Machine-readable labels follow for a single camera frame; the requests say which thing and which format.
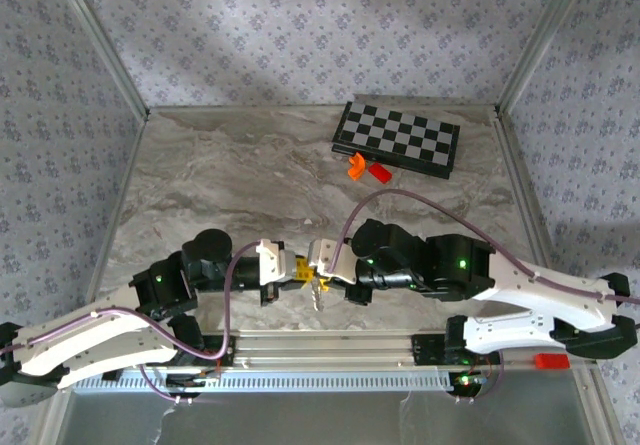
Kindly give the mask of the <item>orange curved plastic piece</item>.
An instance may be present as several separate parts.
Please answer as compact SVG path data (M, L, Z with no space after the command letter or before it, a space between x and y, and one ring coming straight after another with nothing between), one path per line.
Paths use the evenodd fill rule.
M367 169L366 160L359 152L356 152L348 161L350 164L350 168L347 171L348 176L353 181L358 181Z

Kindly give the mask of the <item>black grey folding chessboard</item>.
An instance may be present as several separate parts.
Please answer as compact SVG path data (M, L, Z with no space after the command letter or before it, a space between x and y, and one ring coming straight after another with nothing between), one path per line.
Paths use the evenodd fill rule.
M432 118L349 102L334 132L332 151L447 180L460 127Z

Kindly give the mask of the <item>grey metal sheet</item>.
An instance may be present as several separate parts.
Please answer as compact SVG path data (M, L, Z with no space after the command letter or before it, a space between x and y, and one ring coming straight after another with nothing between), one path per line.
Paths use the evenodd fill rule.
M604 445L568 382L518 381L473 404L444 393L239 393L172 406L77 395L47 445Z

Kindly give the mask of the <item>small circuit board with leds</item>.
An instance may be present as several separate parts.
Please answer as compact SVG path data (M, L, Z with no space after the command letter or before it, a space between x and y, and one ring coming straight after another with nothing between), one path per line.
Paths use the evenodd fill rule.
M457 373L453 375L452 380L455 387L466 389L469 387L481 387L487 381L487 377L480 372Z

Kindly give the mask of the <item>red clamp block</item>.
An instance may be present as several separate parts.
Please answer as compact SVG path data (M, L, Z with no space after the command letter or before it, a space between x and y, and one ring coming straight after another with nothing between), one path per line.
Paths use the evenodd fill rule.
M566 370L571 367L566 354L538 353L534 356L534 365L538 370Z

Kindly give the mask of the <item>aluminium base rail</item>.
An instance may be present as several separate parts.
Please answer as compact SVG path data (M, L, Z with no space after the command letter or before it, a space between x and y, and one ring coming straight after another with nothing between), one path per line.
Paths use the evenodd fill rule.
M416 334L442 335L438 331L418 330L354 330L354 331L237 331L229 355L230 361L198 365L211 373L239 371L408 371L430 368L447 371L470 369L496 373L497 363L471 358L449 362L437 358L433 363L417 365L411 338ZM595 369L597 362L578 358L549 348L508 349L502 352L505 371L535 370L535 357L540 353L567 356L570 369Z

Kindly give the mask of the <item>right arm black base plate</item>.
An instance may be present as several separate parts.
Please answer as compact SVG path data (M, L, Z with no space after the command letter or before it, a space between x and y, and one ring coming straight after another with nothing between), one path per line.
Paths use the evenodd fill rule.
M416 366L446 365L445 335L412 335L411 353Z

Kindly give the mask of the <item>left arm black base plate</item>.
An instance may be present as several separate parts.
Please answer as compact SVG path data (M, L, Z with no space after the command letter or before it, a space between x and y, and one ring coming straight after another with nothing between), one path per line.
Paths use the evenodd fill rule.
M206 334L203 336L203 351L209 354L217 353L222 349L224 336L222 334ZM217 364L221 366L231 366L233 364L236 349L236 336L230 335L225 349Z

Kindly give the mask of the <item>aluminium table side rail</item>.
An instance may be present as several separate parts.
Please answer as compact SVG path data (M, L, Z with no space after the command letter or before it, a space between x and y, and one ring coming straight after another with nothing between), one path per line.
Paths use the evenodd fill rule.
M533 262L546 268L553 268L551 238L513 124L509 115L501 113L499 108L494 110L494 114L496 136L503 154Z
M146 114L139 122L136 136L128 157L128 161L124 170L124 175L120 183L119 192L115 201L113 211L110 216L108 227L106 229L106 235L101 245L99 255L97 258L96 266L89 282L89 287L85 295L85 303L89 304L93 302L99 292L100 285L105 273L105 269L108 263L109 255L117 229L119 227L127 191L131 182L131 177L139 153L141 141L149 120L149 114Z

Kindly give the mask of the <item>aluminium frame post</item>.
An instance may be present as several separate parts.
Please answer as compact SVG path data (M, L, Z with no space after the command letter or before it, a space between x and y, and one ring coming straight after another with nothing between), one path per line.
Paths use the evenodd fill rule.
M120 59L113 40L101 24L90 0L67 0L75 13L81 28L89 37L96 53L114 80L124 100L132 112L143 121L149 116L149 109L142 99L133 78Z
M537 66L577 0L549 0L536 21L496 103L499 118L510 114L525 91Z

